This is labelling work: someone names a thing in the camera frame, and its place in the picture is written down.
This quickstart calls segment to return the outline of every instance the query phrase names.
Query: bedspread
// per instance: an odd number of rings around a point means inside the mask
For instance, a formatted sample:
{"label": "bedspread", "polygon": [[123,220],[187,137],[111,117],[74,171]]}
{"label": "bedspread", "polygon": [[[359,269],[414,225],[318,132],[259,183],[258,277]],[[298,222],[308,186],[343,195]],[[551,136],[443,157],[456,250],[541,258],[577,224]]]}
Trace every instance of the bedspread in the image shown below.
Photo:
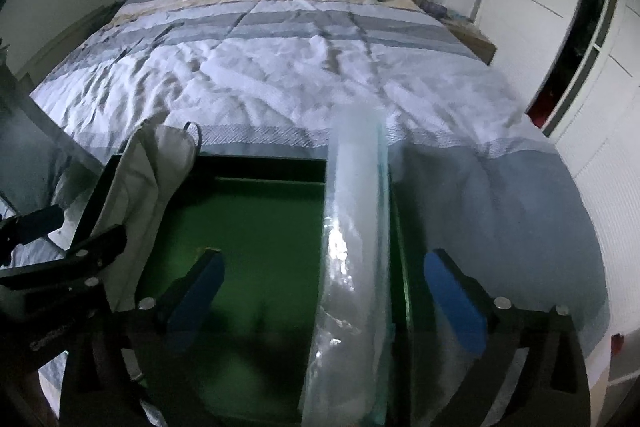
{"label": "bedspread", "polygon": [[199,124],[203,153],[322,157],[335,105],[380,107],[415,252],[445,248],[516,306],[567,305],[585,355],[606,331],[600,248],[561,158],[408,0],[135,0],[32,96],[103,161],[145,120]]}

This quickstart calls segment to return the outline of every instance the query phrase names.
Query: red object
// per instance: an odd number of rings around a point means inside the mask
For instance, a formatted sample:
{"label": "red object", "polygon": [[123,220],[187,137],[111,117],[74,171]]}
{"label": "red object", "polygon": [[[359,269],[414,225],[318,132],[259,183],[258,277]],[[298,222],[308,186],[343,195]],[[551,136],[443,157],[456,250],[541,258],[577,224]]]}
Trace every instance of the red object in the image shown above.
{"label": "red object", "polygon": [[542,128],[549,115],[556,107],[556,98],[553,93],[547,90],[542,90],[538,95],[536,101],[531,108],[527,111],[529,118],[538,129]]}
{"label": "red object", "polygon": [[621,333],[616,333],[611,336],[611,356],[615,357],[620,351],[622,351],[622,346],[625,343],[625,335]]}

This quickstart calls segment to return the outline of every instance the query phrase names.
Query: plastic wrap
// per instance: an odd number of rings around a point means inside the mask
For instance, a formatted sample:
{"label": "plastic wrap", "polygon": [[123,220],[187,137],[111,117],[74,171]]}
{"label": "plastic wrap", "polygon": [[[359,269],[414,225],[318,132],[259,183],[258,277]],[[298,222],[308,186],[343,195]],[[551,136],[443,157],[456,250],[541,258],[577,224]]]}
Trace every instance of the plastic wrap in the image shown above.
{"label": "plastic wrap", "polygon": [[330,138],[321,279],[302,426],[365,419],[387,374],[390,330],[388,168],[382,115],[343,107]]}

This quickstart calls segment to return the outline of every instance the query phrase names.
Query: green panel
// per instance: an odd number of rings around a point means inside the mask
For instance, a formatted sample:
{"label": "green panel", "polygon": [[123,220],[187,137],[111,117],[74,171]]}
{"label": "green panel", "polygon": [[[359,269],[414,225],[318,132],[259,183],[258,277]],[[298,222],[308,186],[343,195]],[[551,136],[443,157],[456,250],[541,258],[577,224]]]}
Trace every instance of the green panel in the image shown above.
{"label": "green panel", "polygon": [[324,184],[190,178],[170,202],[136,298],[160,296],[204,247],[226,275],[185,355],[207,408],[298,423],[318,299]]}

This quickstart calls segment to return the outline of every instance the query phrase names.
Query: blue foam padding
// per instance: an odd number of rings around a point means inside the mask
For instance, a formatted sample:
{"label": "blue foam padding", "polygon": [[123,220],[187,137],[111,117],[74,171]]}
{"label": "blue foam padding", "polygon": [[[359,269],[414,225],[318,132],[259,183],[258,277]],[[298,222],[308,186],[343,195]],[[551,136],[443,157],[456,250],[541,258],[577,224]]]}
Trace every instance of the blue foam padding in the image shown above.
{"label": "blue foam padding", "polygon": [[218,253],[212,256],[167,320],[165,345],[169,351],[183,353],[193,344],[224,278],[225,261]]}
{"label": "blue foam padding", "polygon": [[487,341],[486,318],[474,306],[442,259],[431,251],[424,256],[424,279],[433,300],[441,307],[458,342],[478,357]]}

